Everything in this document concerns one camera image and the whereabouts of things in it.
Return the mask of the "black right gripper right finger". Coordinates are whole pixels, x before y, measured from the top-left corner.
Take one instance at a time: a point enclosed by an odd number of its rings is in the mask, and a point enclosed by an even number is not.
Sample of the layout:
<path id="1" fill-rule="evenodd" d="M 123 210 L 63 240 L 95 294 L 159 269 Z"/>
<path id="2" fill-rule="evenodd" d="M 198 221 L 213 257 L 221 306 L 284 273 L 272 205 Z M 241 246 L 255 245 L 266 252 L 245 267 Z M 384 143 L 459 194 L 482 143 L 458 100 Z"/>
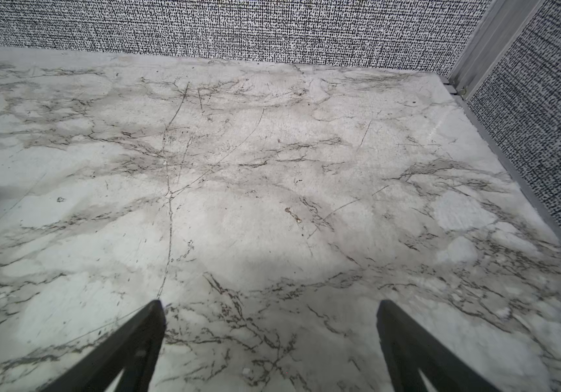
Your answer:
<path id="1" fill-rule="evenodd" d="M 496 391 L 396 303 L 380 302 L 377 331 L 395 391 Z"/>

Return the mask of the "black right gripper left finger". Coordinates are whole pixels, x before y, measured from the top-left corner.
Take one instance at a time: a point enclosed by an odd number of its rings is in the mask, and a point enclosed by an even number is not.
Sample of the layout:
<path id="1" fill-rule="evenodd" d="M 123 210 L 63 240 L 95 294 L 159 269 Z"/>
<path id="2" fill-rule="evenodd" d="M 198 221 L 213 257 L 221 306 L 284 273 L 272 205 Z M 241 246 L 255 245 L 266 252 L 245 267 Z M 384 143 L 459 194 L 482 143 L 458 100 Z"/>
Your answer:
<path id="1" fill-rule="evenodd" d="M 45 391 L 147 391 L 166 333 L 159 300 L 149 302 Z"/>

